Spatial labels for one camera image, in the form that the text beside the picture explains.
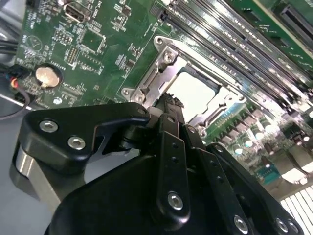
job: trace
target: cable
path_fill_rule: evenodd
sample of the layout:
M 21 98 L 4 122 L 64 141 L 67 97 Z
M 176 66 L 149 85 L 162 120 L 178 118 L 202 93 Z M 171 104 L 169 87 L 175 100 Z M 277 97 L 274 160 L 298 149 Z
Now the cable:
M 0 54 L 16 55 L 16 49 L 10 47 L 0 47 Z
M 0 70 L 3 70 L 3 71 L 6 71 L 8 70 L 9 66 L 3 64 L 3 63 L 0 63 Z
M 25 103 L 24 103 L 23 107 L 21 109 L 19 109 L 18 111 L 16 111 L 15 113 L 0 117 L 0 121 L 7 120 L 10 118 L 15 118 L 15 117 L 19 116 L 20 114 L 22 114 L 24 112 L 24 110 L 30 104 L 29 95 L 27 94 L 27 92 L 23 88 L 18 86 L 16 80 L 17 80 L 16 78 L 13 79 L 11 81 L 11 85 L 13 85 L 13 88 L 15 88 L 18 92 L 20 92 L 22 94 L 22 96 L 25 98 Z
M 17 47 L 18 43 L 13 41 L 0 40 L 0 47 Z
M 10 35 L 16 41 L 20 38 L 20 34 L 18 33 L 17 29 L 1 17 L 0 17 L 0 28 L 2 28 L 6 34 Z

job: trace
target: screw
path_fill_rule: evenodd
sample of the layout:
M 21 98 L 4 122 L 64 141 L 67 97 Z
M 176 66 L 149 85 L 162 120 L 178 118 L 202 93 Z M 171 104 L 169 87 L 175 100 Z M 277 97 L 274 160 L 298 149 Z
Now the screw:
M 299 229 L 292 221 L 288 220 L 288 224 L 296 233 L 299 233 Z
M 192 127 L 192 126 L 188 126 L 189 131 L 191 131 L 191 133 L 195 133 L 196 130 Z
M 138 94 L 136 95 L 136 102 L 137 103 L 142 103 L 142 101 L 144 100 L 145 96 L 143 94 Z
M 62 99 L 60 98 L 60 97 L 55 97 L 54 99 L 53 99 L 53 103 L 55 104 L 55 105 L 59 105 L 59 104 L 62 104 Z
M 170 64 L 174 61 L 175 55 L 172 52 L 166 52 L 163 56 L 165 63 Z
M 67 144 L 76 150 L 82 150 L 83 148 L 85 148 L 86 143 L 85 141 L 80 138 L 80 137 L 71 137 L 68 139 Z
M 183 207 L 182 199 L 176 193 L 171 192 L 167 197 L 167 201 L 177 211 L 180 211 Z
M 285 225 L 285 223 L 284 223 L 280 218 L 276 218 L 275 222 L 276 222 L 276 225 L 277 225 L 282 231 L 284 231 L 285 233 L 288 232 L 287 226 Z
M 234 223 L 235 223 L 237 229 L 239 229 L 240 232 L 242 232 L 243 234 L 247 234 L 248 233 L 248 225 L 244 222 L 243 219 L 241 219 L 240 216 L 235 215 Z
M 128 94 L 129 94 L 129 91 L 128 91 L 127 89 L 124 89 L 124 90 L 123 90 L 123 94 L 128 95 Z
M 45 120 L 39 123 L 39 127 L 42 131 L 52 133 L 58 130 L 58 124 L 53 121 Z
M 220 147 L 219 145 L 216 145 L 215 147 L 216 147 L 217 151 L 219 151 L 220 153 L 223 153 L 222 147 Z

